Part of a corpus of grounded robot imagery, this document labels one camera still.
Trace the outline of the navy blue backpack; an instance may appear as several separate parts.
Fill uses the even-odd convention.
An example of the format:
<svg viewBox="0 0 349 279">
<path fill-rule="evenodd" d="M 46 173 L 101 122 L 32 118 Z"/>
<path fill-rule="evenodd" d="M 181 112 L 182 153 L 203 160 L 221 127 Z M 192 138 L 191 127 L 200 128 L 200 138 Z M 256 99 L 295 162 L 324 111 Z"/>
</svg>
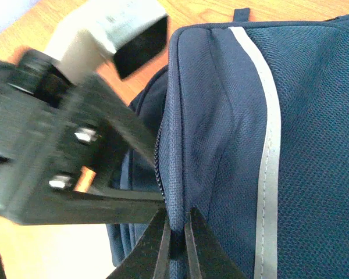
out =
<svg viewBox="0 0 349 279">
<path fill-rule="evenodd" d="M 128 151 L 114 187 L 161 191 L 170 278 L 192 208 L 247 278 L 349 278 L 349 15 L 175 31 L 131 102 L 156 166 Z"/>
</svg>

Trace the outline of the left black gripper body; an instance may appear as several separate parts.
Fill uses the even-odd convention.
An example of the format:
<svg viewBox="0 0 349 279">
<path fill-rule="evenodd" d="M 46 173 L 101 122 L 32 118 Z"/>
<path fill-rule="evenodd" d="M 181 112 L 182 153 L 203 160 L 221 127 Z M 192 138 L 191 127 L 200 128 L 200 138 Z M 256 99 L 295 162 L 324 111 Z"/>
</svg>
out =
<svg viewBox="0 0 349 279">
<path fill-rule="evenodd" d="M 53 108 L 0 80 L 0 216 L 24 225 L 110 222 L 109 198 L 49 186 L 87 165 L 93 149 L 74 131 L 88 119 L 86 104 L 110 90 L 91 74 Z"/>
</svg>

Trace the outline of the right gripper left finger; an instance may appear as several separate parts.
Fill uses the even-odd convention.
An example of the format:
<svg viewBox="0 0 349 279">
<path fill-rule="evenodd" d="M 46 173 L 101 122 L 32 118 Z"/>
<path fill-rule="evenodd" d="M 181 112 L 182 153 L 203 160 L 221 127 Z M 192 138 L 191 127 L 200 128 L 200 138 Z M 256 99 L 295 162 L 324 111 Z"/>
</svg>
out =
<svg viewBox="0 0 349 279">
<path fill-rule="evenodd" d="M 133 251 L 108 278 L 168 278 L 169 248 L 167 212 L 159 209 Z"/>
</svg>

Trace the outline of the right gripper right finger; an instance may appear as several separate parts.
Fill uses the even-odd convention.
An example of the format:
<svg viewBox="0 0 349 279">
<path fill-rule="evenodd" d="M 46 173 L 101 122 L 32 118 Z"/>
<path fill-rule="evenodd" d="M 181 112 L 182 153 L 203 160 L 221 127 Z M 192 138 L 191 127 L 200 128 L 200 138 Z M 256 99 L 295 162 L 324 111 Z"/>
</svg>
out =
<svg viewBox="0 0 349 279">
<path fill-rule="evenodd" d="M 189 278 L 244 278 L 229 259 L 197 208 L 192 208 L 184 226 Z"/>
</svg>

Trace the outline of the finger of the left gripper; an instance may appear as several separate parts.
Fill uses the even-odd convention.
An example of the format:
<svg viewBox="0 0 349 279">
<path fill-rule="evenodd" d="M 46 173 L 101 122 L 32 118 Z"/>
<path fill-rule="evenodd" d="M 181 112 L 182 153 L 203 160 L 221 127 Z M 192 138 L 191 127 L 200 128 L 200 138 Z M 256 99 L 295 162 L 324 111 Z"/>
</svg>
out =
<svg viewBox="0 0 349 279">
<path fill-rule="evenodd" d="M 132 110 L 111 90 L 98 92 L 101 111 L 107 122 L 151 166 L 154 162 L 155 137 Z"/>
<path fill-rule="evenodd" d="M 37 186 L 26 189 L 28 224 L 147 223 L 165 207 L 158 192 L 113 189 L 112 196 Z"/>
</svg>

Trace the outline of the yellow highlighter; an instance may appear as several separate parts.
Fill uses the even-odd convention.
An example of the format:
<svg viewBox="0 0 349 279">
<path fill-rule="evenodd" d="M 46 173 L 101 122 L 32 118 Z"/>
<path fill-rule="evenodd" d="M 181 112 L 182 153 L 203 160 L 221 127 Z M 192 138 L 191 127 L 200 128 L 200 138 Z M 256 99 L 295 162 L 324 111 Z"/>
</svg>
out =
<svg viewBox="0 0 349 279">
<path fill-rule="evenodd" d="M 96 175 L 95 171 L 89 169 L 88 167 L 83 166 L 81 168 L 81 174 L 77 180 L 74 190 L 77 192 L 87 193 L 91 188 L 95 175 Z"/>
</svg>

